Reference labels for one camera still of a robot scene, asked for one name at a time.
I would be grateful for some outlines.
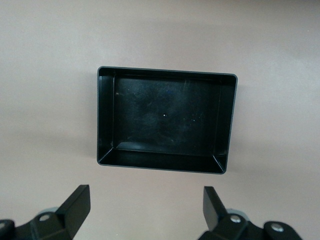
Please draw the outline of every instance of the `screw head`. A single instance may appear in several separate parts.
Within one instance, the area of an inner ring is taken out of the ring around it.
[[[282,233],[284,231],[284,228],[278,224],[278,223],[272,223],[271,224],[271,228],[276,231],[276,232],[279,232],[279,233]]]
[[[234,223],[236,223],[236,224],[238,224],[238,223],[241,222],[240,217],[238,217],[237,215],[232,215],[232,216],[230,217],[230,219],[231,219],[232,222],[234,222]]]
[[[42,215],[40,218],[39,218],[39,221],[40,222],[44,222],[46,220],[48,220],[50,218],[50,215],[49,214],[45,214],[45,215]]]

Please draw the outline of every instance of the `rectangular tray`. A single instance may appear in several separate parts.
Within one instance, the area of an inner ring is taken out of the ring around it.
[[[235,75],[102,66],[97,83],[99,164],[226,171]]]

